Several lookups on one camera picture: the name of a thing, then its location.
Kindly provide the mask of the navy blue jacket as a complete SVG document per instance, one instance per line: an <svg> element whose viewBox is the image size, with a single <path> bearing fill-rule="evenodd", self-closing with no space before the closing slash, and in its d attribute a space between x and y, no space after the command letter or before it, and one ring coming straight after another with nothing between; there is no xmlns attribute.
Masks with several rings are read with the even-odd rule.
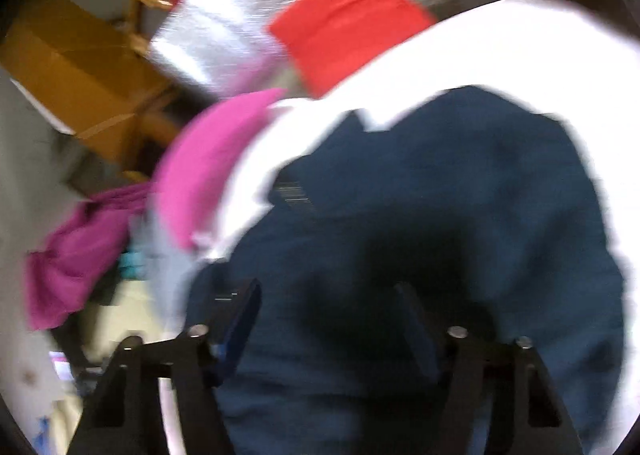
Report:
<svg viewBox="0 0 640 455"><path fill-rule="evenodd" d="M555 120L468 86L368 132L348 115L283 168L269 210L192 286L186 320L257 279L262 305L217 400L240 454L420 454L444 326L526 336L585 447L612 407L624 278L596 190Z"/></svg>

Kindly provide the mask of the teal garment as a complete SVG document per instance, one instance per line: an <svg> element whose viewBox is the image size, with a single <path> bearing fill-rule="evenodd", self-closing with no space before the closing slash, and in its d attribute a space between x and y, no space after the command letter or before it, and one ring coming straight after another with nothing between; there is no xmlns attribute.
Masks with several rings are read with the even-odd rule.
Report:
<svg viewBox="0 0 640 455"><path fill-rule="evenodd" d="M118 273L125 281L142 281L145 276L143 253L129 244L118 258Z"/></svg>

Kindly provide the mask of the purple magenta garment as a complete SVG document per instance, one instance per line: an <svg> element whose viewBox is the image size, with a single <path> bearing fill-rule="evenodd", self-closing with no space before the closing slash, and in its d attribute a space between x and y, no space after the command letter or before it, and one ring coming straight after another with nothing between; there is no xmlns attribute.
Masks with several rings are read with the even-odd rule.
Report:
<svg viewBox="0 0 640 455"><path fill-rule="evenodd" d="M114 267L129 241L129 223L142 214L149 182L107 190L81 201L24 266L27 323L34 331L62 325L84 308L94 286Z"/></svg>

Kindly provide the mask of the grey garment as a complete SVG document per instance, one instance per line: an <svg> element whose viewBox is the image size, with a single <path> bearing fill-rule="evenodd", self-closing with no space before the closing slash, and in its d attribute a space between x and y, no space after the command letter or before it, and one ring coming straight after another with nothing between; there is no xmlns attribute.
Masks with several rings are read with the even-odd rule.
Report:
<svg viewBox="0 0 640 455"><path fill-rule="evenodd" d="M204 261L174 244L151 206L130 220L129 230L132 251L140 257L142 279L151 290L156 315L165 333L177 334L186 319L192 281Z"/></svg>

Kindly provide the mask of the magenta pillow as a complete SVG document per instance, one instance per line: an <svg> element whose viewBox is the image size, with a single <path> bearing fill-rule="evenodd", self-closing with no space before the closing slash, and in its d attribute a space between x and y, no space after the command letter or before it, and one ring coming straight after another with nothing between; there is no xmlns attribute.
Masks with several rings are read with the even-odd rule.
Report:
<svg viewBox="0 0 640 455"><path fill-rule="evenodd" d="M201 112L171 142L154 171L155 210L175 245L195 248L224 186L250 142L273 119L283 89L241 94Z"/></svg>

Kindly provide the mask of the white pink bed blanket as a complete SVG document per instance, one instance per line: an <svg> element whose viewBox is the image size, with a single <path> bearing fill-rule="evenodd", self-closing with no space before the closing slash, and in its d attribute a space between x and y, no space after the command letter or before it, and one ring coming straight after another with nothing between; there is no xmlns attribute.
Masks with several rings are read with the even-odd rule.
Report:
<svg viewBox="0 0 640 455"><path fill-rule="evenodd" d="M558 117L574 137L604 209L625 279L623 374L593 452L619 447L639 414L639 43L560 0L501 0L439 22L390 48L320 98L270 106L204 229L207 260L225 256L266 213L277 167L317 147L346 112L386 130L420 104L477 85Z"/></svg>

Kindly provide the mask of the brown wooden column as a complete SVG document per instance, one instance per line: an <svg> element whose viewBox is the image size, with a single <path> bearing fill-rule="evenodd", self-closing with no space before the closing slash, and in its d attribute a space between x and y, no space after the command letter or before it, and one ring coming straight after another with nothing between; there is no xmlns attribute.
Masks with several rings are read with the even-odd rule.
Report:
<svg viewBox="0 0 640 455"><path fill-rule="evenodd" d="M1 41L1 66L91 152L144 182L145 129L178 91L126 34L70 0L25 0Z"/></svg>

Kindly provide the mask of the red cushion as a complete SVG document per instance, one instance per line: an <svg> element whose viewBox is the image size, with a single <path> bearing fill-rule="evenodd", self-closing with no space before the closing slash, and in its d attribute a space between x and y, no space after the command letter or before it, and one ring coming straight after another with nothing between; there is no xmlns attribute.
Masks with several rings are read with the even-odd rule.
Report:
<svg viewBox="0 0 640 455"><path fill-rule="evenodd" d="M413 0L295 0L268 26L314 97L435 25Z"/></svg>

